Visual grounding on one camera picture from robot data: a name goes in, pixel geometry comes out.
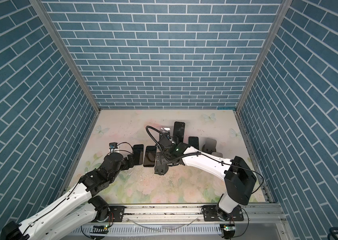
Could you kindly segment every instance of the brick wall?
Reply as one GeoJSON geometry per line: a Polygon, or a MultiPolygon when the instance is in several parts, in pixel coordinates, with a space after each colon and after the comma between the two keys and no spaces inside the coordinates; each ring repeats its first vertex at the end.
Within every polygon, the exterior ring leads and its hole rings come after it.
{"type": "Polygon", "coordinates": [[[281,0],[43,1],[101,108],[233,108],[281,0]]]}
{"type": "Polygon", "coordinates": [[[1,0],[0,232],[54,200],[93,117],[28,0],[1,0]]]}
{"type": "Polygon", "coordinates": [[[338,227],[338,0],[294,0],[242,109],[296,239],[338,227]]]}

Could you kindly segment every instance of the robotic arm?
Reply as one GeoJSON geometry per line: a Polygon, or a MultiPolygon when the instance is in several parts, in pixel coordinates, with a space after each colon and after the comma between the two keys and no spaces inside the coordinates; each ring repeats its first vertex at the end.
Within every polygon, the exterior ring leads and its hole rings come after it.
{"type": "MultiPolygon", "coordinates": [[[[238,205],[247,205],[257,178],[240,157],[224,159],[205,152],[183,142],[164,136],[157,141],[149,132],[153,127],[146,127],[149,136],[156,143],[157,153],[155,173],[164,175],[169,166],[179,164],[193,166],[207,171],[226,184],[226,193],[222,195],[216,206],[219,218],[229,221],[231,212],[238,205]]],[[[37,214],[17,224],[10,222],[1,231],[0,240],[59,240],[75,228],[93,221],[107,221],[110,218],[109,204],[100,196],[101,190],[111,184],[121,170],[133,167],[133,155],[123,157],[111,151],[104,162],[82,176],[75,187],[37,214]]]]}

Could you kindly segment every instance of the black smartphone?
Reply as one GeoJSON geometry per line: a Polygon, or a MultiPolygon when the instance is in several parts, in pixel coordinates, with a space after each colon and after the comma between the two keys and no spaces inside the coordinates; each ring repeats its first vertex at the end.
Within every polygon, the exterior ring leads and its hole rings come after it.
{"type": "Polygon", "coordinates": [[[198,142],[198,137],[189,137],[188,144],[194,147],[197,150],[200,150],[200,144],[198,142]]]}
{"type": "Polygon", "coordinates": [[[154,167],[156,162],[156,146],[146,146],[145,157],[144,157],[144,167],[154,167]]]}
{"type": "Polygon", "coordinates": [[[144,161],[144,145],[133,145],[133,162],[134,165],[142,165],[144,161]]]}
{"type": "Polygon", "coordinates": [[[185,123],[174,122],[173,136],[178,138],[178,142],[183,142],[183,136],[185,135],[185,123]]]}

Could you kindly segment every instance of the blue brick wall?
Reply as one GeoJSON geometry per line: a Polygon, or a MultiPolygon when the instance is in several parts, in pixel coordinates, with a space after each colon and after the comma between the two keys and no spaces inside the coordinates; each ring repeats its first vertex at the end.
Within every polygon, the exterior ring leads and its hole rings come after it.
{"type": "Polygon", "coordinates": [[[101,108],[233,108],[281,0],[43,1],[101,108]]]}
{"type": "Polygon", "coordinates": [[[294,0],[241,115],[297,239],[338,226],[338,0],[294,0]]]}
{"type": "Polygon", "coordinates": [[[0,232],[54,200],[94,110],[28,0],[0,1],[0,232]]]}

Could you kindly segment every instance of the floral tabletop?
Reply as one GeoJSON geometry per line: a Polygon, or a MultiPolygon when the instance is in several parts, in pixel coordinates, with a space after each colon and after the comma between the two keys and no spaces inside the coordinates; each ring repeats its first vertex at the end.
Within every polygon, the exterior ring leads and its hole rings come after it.
{"type": "MultiPolygon", "coordinates": [[[[109,152],[110,142],[143,144],[144,148],[153,146],[154,142],[146,133],[145,126],[157,129],[169,127],[172,131],[176,121],[185,122],[185,143],[190,136],[199,137],[201,148],[206,138],[213,138],[217,141],[217,152],[222,153],[223,157],[233,159],[240,156],[253,169],[232,110],[104,110],[99,115],[69,188],[82,175],[101,165],[109,152]]],[[[119,148],[131,151],[127,144],[119,148]]],[[[116,180],[99,195],[109,204],[209,203],[218,202],[224,192],[223,180],[195,167],[170,167],[161,176],[154,174],[153,167],[134,166],[121,171],[116,180]]],[[[264,201],[261,190],[250,198],[250,202],[264,201]]]]}

